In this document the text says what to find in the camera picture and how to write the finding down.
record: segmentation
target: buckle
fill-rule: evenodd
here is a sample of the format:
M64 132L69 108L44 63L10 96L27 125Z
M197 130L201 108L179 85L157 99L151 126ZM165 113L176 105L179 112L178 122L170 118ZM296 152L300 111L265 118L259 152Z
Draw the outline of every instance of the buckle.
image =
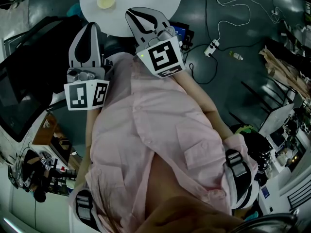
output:
M226 155L227 165L231 168L235 177L239 177L246 172L246 168L244 166L243 157L240 152L236 151L233 154Z
M85 220L91 220L91 206L88 197L77 195L76 204L78 205L79 217Z

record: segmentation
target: shirt pocket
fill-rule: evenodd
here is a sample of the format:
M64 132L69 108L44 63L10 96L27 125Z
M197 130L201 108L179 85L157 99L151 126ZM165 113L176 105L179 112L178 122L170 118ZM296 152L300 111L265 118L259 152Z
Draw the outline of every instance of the shirt pocket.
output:
M118 166L94 165L86 175L88 186L104 189L124 187L122 169Z
M222 166L225 161L225 150L215 130L190 117L178 123L176 128L188 170L205 165Z

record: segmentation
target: power strip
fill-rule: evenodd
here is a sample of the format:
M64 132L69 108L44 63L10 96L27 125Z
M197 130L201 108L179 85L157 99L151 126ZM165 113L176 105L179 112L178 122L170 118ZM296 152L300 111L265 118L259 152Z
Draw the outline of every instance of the power strip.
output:
M212 54L215 52L216 50L216 47L219 46L219 42L218 40L213 40L210 45L208 46L208 48L204 51L204 54L207 56L207 57L210 57L212 56Z

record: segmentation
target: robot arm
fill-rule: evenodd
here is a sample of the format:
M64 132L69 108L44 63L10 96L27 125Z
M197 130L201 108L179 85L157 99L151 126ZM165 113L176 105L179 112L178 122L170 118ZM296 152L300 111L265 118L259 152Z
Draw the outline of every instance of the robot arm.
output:
M69 110L92 110L104 105L112 62L104 59L101 34L100 27L91 22L77 34L69 49L68 84L64 85Z
M131 8L125 18L138 43L137 56L150 72L165 78L185 70L175 29L160 11L149 8Z

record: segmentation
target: white cable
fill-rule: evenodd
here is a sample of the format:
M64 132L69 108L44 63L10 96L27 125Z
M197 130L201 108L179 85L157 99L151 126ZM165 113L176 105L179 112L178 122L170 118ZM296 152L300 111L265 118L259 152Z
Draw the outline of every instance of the white cable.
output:
M217 41L219 41L220 38L221 38L220 30L219 30L219 25L220 25L220 23L226 22L226 23L229 23L229 24L231 24L231 25L233 25L233 26L236 26L236 27L240 27L240 26L249 24L249 22L250 22L250 20L251 20L251 9L250 9L250 7L249 7L248 5L246 5L246 4L226 5L226 4L231 3L231 2L234 2L234 1L236 1L236 0L233 0L233 1L230 1L230 2L225 2L225 3L220 3L219 0L216 0L216 1L218 2L219 5L221 5L221 6L223 6L223 7L234 7L234 6L239 6L239 5L241 5L241 6L246 6L246 7L248 8L248 11L249 11L249 19L248 19L248 22L247 22L247 23L243 23L243 24L240 24L240 25L236 25L236 24L234 24L234 23L232 23L232 22L228 22L228 21L224 21L224 20L218 22L218 34L219 34L219 38L218 38Z
M216 1L217 1L217 3L218 3L219 5L221 5L221 6L223 6L223 7L234 7L234 6L242 5L242 6L246 6L246 7L248 8L248 10L249 10L249 20L248 20L247 23L243 23L243 24L241 24L241 25L236 25L236 24L231 23L231 22L228 22L228 21L224 21L224 20L220 21L220 22L218 23L218 34L219 34L218 41L219 41L220 38L221 38L220 30L219 30L219 25L220 25L221 22L226 22L226 23L229 23L229 24L231 24L231 25L233 25L233 26L236 26L236 27L240 27L240 26L249 24L249 22L250 22L250 20L251 20L251 9L249 8L248 5L246 5L246 4L233 4L233 5L228 5L228 3L232 3L232 2L235 2L235 1L237 1L237 0L232 0L232 1L229 1L229 2L225 2L225 3L220 3L219 0L216 0ZM281 19L280 19L280 12L283 13L283 11L282 11L279 7L276 7L276 8L275 8L275 10L276 10L276 12L277 12L277 15L272 14L272 15L270 16L269 13L264 9L264 7L263 7L260 3L254 1L254 0L251 0L251 1L252 1L253 3L258 4L258 5L261 6L261 8L264 10L264 12L268 15L269 19L270 19L274 24L278 24L278 23L281 22Z

